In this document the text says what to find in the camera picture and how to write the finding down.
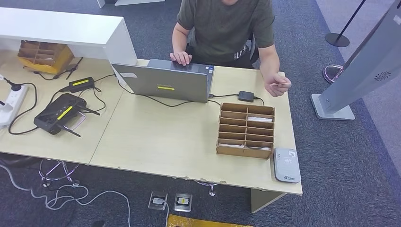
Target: man's arm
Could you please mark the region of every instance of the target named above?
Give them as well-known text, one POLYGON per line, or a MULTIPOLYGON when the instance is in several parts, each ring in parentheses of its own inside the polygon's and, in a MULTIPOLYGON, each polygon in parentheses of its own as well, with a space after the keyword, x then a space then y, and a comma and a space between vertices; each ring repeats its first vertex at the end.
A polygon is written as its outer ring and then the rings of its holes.
POLYGON ((266 90, 273 97, 282 96, 291 87, 291 81, 278 74, 280 69, 280 59, 277 55, 276 46, 272 45, 266 48, 259 48, 259 56, 261 59, 260 70, 266 90))
POLYGON ((183 66, 189 64, 192 60, 192 55, 185 52, 189 32, 189 30, 182 27, 179 23, 175 24, 172 38, 173 53, 170 53, 170 58, 172 61, 176 61, 183 66))

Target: yellow sticker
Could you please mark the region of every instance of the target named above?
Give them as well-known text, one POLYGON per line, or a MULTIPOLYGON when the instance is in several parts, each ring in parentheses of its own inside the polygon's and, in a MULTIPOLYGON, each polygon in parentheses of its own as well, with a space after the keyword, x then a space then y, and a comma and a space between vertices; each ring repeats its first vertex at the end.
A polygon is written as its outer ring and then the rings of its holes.
POLYGON ((172 88, 172 87, 161 87, 161 86, 158 86, 157 88, 159 88, 159 89, 165 89, 165 90, 172 90, 172 91, 175 90, 175 89, 172 88))
POLYGON ((88 82, 89 82, 89 80, 86 79, 86 80, 83 80, 83 81, 80 81, 80 82, 77 82, 77 83, 73 83, 72 85, 76 86, 76 85, 80 85, 80 84, 84 84, 84 83, 88 83, 88 82))
POLYGON ((72 106, 68 107, 58 118, 57 120, 60 120, 64 115, 68 113, 72 109, 72 106))

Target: power strip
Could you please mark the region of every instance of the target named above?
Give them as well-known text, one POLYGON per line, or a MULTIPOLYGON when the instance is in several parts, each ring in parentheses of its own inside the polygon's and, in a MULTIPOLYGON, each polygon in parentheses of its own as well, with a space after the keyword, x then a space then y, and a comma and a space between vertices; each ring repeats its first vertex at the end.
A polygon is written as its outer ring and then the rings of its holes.
POLYGON ((16 117, 27 92, 27 85, 22 85, 21 89, 18 91, 10 91, 5 102, 6 105, 0 108, 0 127, 9 125, 16 117))

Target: beige desk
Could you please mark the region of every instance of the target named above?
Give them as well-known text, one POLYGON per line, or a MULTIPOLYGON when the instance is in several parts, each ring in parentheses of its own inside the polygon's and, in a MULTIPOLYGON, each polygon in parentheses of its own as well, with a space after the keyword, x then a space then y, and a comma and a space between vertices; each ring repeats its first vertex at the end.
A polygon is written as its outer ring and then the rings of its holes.
MULTIPOLYGON (((287 94, 271 97, 258 70, 215 68, 213 94, 236 94, 240 90, 253 91, 266 105, 276 107, 275 147, 295 148, 287 94)), ((240 103, 237 97, 214 100, 240 103)), ((217 155, 218 115, 219 106, 212 102, 169 108, 124 92, 90 165, 251 188, 252 212, 285 193, 302 194, 301 183, 276 180, 272 158, 217 155)))
MULTIPOLYGON (((64 74, 57 80, 46 81, 39 75, 22 69, 22 65, 17 60, 16 55, 16 52, 0 52, 0 74, 14 83, 34 83, 38 89, 38 103, 34 110, 16 121, 12 128, 13 132, 34 128, 34 117, 45 108, 52 95, 57 90, 67 86, 69 81, 90 76, 94 79, 99 79, 113 73, 108 61, 84 59, 69 80, 65 79, 67 74, 64 74)), ((102 90, 102 93, 98 93, 98 96, 106 102, 107 108, 100 111, 100 116, 87 114, 84 122, 75 129, 78 134, 82 135, 82 138, 63 131, 52 136, 41 129, 37 129, 27 135, 14 136, 7 132, 7 128, 1 128, 0 152, 89 164, 123 92, 113 77, 97 82, 96 86, 102 90)), ((4 81, 0 81, 0 99, 5 100, 9 91, 10 86, 4 81)), ((34 96, 34 88, 29 86, 29 91, 20 112, 33 105, 34 96)), ((86 91, 82 97, 86 99, 88 107, 91 109, 100 109, 103 106, 95 98, 92 90, 86 91)))
MULTIPOLYGON (((33 118, 44 109, 51 96, 67 85, 65 76, 45 81, 22 69, 15 52, 0 52, 0 74, 15 83, 33 82, 38 88, 38 104, 18 120, 13 131, 34 127, 33 118)), ((148 61, 140 60, 146 65, 148 61)), ((70 80, 111 74, 104 60, 84 59, 70 80)), ((219 106, 216 103, 189 103, 169 108, 123 91, 110 77, 96 83, 107 104, 101 116, 88 114, 76 132, 52 136, 41 129, 23 136, 0 129, 0 152, 57 159, 75 163, 117 168, 147 174, 164 175, 205 182, 215 182, 252 189, 252 212, 279 199, 286 193, 302 194, 301 183, 281 183, 274 177, 273 160, 216 154, 219 106)), ((239 90, 253 91, 265 104, 276 107, 275 147, 295 148, 288 97, 272 98, 263 88, 257 70, 216 67, 212 84, 215 95, 233 94, 239 90)), ((9 85, 0 83, 0 98, 5 98, 9 85)), ((92 91, 83 98, 91 109, 102 107, 92 91)), ((181 101, 160 100, 177 104, 181 101)), ((236 97, 216 98, 218 102, 238 102, 236 97)), ((20 110, 34 102, 29 92, 20 110)))

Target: man's right hand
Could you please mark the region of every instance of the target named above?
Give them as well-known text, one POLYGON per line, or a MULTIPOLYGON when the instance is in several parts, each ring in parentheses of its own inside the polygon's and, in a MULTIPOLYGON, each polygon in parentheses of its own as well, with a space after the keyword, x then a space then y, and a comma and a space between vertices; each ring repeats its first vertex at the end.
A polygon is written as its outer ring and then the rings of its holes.
POLYGON ((175 52, 175 53, 170 53, 170 58, 172 61, 178 62, 178 64, 186 66, 189 65, 189 63, 192 60, 192 55, 187 54, 187 52, 182 51, 182 52, 175 52))

